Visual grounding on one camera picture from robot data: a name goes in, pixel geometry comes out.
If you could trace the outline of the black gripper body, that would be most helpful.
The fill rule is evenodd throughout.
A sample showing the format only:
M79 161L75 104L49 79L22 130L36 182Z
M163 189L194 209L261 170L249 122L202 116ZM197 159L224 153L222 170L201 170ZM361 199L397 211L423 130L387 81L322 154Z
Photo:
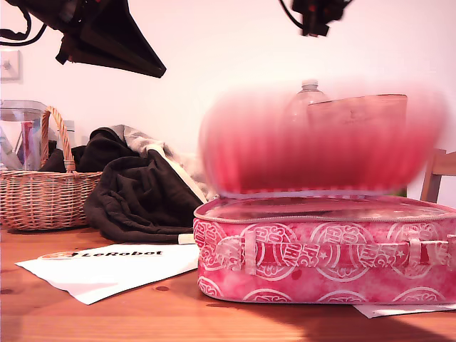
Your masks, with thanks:
M63 33L60 51L56 60L64 64L69 61L66 54L66 37L81 39L81 31L88 9L87 1L9 1L8 4L18 8L26 20L24 32L6 31L6 45L10 47L27 46L39 40L46 28L50 27ZM38 33L30 38L31 17L43 22Z

